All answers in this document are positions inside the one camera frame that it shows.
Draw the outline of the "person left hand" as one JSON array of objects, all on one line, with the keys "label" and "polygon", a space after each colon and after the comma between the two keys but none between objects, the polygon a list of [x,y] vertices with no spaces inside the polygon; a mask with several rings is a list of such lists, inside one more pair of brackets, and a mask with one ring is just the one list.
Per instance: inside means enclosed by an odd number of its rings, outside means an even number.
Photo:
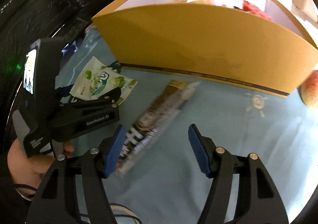
[{"label": "person left hand", "polygon": [[44,174],[55,161],[54,156],[35,155],[28,158],[23,152],[20,142],[16,139],[8,152],[8,168],[16,185],[27,185],[38,188],[41,174]]}]

